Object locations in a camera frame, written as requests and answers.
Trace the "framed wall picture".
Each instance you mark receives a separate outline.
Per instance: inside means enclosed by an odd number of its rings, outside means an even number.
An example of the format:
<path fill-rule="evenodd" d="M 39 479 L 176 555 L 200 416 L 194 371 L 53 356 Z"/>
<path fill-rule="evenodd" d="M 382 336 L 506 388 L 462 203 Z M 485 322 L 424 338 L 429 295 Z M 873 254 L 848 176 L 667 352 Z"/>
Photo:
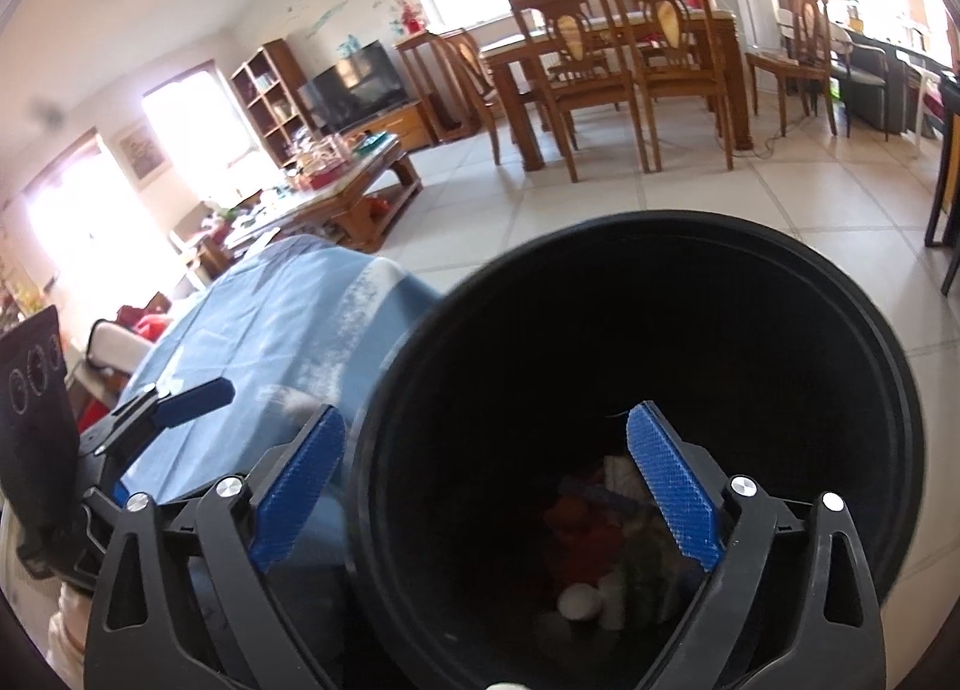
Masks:
<path fill-rule="evenodd" d="M 130 170 L 139 190 L 151 185 L 172 163 L 148 119 L 139 119 L 114 136 L 117 155 Z"/>

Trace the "blue tablecloth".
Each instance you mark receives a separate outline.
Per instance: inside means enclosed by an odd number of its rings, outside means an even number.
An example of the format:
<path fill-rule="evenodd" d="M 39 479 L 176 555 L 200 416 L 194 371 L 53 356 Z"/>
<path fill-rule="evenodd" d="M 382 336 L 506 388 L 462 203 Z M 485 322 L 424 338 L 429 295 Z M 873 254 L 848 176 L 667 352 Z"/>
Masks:
<path fill-rule="evenodd" d="M 149 349 L 124 394 L 223 376 L 233 401 L 163 431 L 122 477 L 166 503 L 289 442 L 322 404 L 353 420 L 439 292 L 392 259 L 291 236 L 245 258 Z"/>

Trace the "black trash bin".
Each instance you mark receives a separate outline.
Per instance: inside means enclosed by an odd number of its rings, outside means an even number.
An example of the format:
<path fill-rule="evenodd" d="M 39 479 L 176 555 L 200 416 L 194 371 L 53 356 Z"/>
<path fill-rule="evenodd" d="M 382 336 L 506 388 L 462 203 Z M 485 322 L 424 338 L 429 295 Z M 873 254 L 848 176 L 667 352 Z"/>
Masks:
<path fill-rule="evenodd" d="M 880 688 L 918 388 L 765 225 L 609 215 L 439 300 L 356 429 L 355 580 L 418 688 Z"/>

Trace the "wooden side stand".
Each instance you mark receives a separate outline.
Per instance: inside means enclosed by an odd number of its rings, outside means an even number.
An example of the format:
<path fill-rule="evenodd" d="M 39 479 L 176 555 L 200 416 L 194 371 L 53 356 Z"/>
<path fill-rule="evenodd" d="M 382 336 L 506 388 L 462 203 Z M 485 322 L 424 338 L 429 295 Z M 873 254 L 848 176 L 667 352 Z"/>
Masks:
<path fill-rule="evenodd" d="M 475 136 L 478 121 L 446 59 L 444 40 L 421 30 L 397 40 L 394 48 L 436 141 L 448 144 Z"/>

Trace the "wooden dining chair near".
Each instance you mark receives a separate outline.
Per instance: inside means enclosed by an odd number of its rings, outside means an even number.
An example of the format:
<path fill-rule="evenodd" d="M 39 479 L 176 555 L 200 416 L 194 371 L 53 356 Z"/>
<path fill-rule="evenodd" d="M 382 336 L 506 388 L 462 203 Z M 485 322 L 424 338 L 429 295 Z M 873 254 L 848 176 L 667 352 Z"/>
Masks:
<path fill-rule="evenodd" d="M 724 58 L 709 0 L 613 0 L 630 52 L 651 137 L 654 172 L 662 170 L 654 105 L 666 98 L 700 97 L 713 107 L 726 169 L 734 168 Z"/>

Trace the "wooden tv cabinet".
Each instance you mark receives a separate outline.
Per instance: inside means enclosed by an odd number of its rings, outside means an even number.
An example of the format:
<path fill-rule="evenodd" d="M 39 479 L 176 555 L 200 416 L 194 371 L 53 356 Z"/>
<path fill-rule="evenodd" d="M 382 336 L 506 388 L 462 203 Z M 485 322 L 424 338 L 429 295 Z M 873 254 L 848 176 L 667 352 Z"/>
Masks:
<path fill-rule="evenodd" d="M 363 123 L 343 131 L 343 137 L 355 139 L 359 134 L 376 134 L 381 131 L 397 136 L 407 152 L 420 151 L 436 144 L 436 136 L 425 108 L 418 100 L 366 119 Z"/>

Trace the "wooden dining chair far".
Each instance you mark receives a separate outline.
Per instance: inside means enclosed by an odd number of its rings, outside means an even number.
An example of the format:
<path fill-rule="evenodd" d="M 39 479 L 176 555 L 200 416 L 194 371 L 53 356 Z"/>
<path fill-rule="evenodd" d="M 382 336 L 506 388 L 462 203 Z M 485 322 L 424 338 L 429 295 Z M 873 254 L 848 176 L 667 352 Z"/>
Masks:
<path fill-rule="evenodd" d="M 547 108 L 569 180 L 579 180 L 573 113 L 601 105 L 628 107 L 640 167 L 649 172 L 638 85 L 626 63 L 610 1 L 509 0 L 509 7 L 532 55 L 534 89 Z"/>

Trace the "red cushion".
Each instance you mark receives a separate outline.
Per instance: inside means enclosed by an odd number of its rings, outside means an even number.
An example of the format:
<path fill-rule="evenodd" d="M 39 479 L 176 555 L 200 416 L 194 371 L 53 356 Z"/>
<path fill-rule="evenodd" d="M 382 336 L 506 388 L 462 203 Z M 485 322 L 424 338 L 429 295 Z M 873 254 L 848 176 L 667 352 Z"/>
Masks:
<path fill-rule="evenodd" d="M 124 305 L 117 311 L 116 323 L 149 342 L 156 342 L 171 325 L 171 318 L 166 313 Z"/>

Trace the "wooden dining chair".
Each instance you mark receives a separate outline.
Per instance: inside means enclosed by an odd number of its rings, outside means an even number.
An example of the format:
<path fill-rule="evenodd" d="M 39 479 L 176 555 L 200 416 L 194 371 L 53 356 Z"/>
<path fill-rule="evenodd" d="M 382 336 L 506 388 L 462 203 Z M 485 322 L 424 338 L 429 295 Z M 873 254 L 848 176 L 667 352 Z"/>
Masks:
<path fill-rule="evenodd" d="M 509 7 L 532 55 L 534 89 L 547 108 L 569 180 L 579 180 L 573 113 L 601 105 L 628 107 L 640 167 L 649 172 L 638 85 L 626 63 L 610 1 L 509 0 Z"/>
<path fill-rule="evenodd" d="M 613 0 L 630 52 L 651 137 L 654 172 L 662 170 L 654 105 L 666 98 L 700 97 L 713 107 L 726 169 L 734 168 L 724 58 L 709 0 Z"/>

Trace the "wooden bookshelf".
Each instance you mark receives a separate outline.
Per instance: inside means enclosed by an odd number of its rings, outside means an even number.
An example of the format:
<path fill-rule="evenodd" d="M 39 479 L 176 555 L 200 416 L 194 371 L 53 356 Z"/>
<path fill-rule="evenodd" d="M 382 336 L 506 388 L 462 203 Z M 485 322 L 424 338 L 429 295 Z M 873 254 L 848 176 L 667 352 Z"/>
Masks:
<path fill-rule="evenodd" d="M 296 163 L 298 144 L 317 124 L 301 96 L 306 76 L 285 40 L 266 41 L 229 76 L 260 144 L 279 169 Z"/>

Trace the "wooden coffee table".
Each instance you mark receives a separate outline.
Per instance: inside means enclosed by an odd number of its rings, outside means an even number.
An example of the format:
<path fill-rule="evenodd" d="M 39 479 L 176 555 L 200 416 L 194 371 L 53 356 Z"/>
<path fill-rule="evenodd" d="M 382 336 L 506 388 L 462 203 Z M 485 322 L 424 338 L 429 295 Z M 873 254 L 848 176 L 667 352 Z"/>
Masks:
<path fill-rule="evenodd" d="M 381 133 L 366 154 L 335 170 L 335 178 L 320 188 L 265 191 L 242 204 L 221 240 L 205 235 L 199 245 L 199 266 L 217 279 L 252 256 L 256 245 L 300 233 L 322 236 L 334 245 L 362 253 L 375 253 L 400 216 L 423 190 L 398 137 Z"/>

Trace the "black television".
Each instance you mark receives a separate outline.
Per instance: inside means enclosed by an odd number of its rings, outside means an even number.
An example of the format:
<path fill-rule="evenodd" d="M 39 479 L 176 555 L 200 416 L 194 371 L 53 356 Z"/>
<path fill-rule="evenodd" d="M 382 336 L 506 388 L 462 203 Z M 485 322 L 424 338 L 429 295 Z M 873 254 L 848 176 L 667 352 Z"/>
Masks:
<path fill-rule="evenodd" d="M 345 133 L 412 99 L 381 41 L 371 41 L 298 89 L 317 126 Z"/>

